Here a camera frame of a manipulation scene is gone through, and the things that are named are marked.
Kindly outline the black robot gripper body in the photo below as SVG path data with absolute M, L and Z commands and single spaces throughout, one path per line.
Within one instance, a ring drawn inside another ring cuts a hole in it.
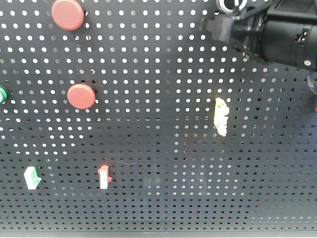
M 269 62 L 262 53 L 262 39 L 271 2 L 250 6 L 233 14 L 230 44 L 243 57 L 262 64 Z

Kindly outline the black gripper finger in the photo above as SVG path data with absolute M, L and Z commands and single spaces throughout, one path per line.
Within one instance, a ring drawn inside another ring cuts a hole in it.
M 215 18 L 202 18 L 201 29 L 211 34 L 211 39 L 217 42 L 229 43 L 233 26 L 232 17 L 216 16 Z

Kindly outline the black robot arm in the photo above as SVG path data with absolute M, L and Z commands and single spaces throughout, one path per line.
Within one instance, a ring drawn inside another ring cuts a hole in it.
M 213 41 L 260 63 L 317 70 L 315 0 L 269 0 L 258 6 L 244 0 L 233 9 L 223 0 L 216 4 L 221 13 L 203 18 L 201 24 Z

